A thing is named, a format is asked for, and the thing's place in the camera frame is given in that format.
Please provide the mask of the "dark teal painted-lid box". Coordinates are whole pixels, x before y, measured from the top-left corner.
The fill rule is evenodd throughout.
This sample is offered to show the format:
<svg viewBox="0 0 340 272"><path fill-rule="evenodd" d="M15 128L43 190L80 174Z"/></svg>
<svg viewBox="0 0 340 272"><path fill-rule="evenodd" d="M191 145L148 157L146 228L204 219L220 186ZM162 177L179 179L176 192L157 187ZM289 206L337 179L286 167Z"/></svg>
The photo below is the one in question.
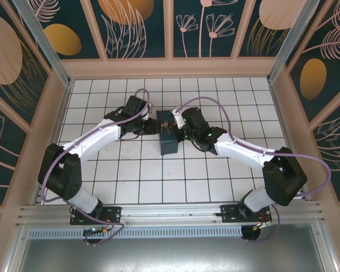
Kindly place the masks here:
<svg viewBox="0 0 340 272"><path fill-rule="evenodd" d="M157 121L167 121L169 127L176 124L175 119L170 110L157 110L156 111ZM167 128L164 132L159 133L160 153L161 155L175 154L178 152L179 142L173 136L170 128Z"/></svg>

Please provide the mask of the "black base plate left arm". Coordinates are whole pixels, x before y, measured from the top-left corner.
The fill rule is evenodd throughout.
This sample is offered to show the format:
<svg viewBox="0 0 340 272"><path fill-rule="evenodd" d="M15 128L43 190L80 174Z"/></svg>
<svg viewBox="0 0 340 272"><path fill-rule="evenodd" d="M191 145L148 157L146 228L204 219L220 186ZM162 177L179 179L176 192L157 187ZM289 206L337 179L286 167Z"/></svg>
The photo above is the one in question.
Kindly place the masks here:
<svg viewBox="0 0 340 272"><path fill-rule="evenodd" d="M98 225L99 223L89 219L84 216L78 210L71 209L71 217L70 217L70 225L72 226L89 226L89 225ZM119 223L121 218L121 208L120 207L103 207L101 211L101 215L98 217L98 220Z"/></svg>

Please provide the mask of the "black base plate right arm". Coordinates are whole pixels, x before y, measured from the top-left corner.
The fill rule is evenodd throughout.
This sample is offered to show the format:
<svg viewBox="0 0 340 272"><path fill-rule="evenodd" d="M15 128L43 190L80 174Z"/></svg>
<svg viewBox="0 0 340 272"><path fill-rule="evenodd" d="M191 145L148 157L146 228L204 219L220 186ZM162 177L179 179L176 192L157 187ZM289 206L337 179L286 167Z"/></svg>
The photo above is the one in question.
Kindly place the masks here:
<svg viewBox="0 0 340 272"><path fill-rule="evenodd" d="M221 205L220 213L223 223L251 223L272 221L270 207L264 207L260 211L253 212L240 205Z"/></svg>

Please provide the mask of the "grey metal sheet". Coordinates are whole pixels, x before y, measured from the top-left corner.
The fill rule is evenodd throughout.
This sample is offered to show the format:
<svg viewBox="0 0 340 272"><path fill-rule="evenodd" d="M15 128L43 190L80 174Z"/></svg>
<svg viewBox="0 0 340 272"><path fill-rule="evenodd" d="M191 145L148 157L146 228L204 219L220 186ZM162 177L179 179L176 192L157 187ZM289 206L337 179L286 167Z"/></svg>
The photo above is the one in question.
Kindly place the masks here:
<svg viewBox="0 0 340 272"><path fill-rule="evenodd" d="M283 225L273 239L239 237L33 239L23 233L7 272L339 272L310 224Z"/></svg>

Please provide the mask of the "aluminium mounting rail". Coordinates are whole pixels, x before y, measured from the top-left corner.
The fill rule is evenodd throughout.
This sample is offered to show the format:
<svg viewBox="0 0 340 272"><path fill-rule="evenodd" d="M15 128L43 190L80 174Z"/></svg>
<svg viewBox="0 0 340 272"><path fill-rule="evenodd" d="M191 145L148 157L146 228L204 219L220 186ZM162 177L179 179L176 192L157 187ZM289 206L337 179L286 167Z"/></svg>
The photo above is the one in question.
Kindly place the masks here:
<svg viewBox="0 0 340 272"><path fill-rule="evenodd" d="M217 226L222 223L220 202L120 205L120 222L127 227ZM317 201L292 201L276 206L282 224L320 223L325 220ZM14 220L21 227L69 227L71 215L65 205L22 206Z"/></svg>

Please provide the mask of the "aluminium frame post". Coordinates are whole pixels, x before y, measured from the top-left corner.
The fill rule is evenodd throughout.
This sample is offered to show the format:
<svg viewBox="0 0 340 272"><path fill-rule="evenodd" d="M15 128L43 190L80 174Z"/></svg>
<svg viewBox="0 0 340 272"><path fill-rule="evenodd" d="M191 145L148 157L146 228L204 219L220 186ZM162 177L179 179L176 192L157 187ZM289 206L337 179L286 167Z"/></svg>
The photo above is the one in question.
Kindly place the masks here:
<svg viewBox="0 0 340 272"><path fill-rule="evenodd" d="M44 52L46 58L50 62L52 68L60 78L61 82L67 87L71 80L65 71L64 66L61 63L60 58L58 57L56 51L50 44L44 29L42 28L39 21L36 19L29 3L26 0L12 0L19 14L22 16L24 22L28 26L29 30L36 38L39 46Z"/></svg>
<svg viewBox="0 0 340 272"><path fill-rule="evenodd" d="M267 75L267 81L269 84L273 84L282 71L293 48L300 40L301 35L304 33L311 17L313 16L319 1L320 0L306 0L303 4L293 26L290 28L275 58L273 66Z"/></svg>

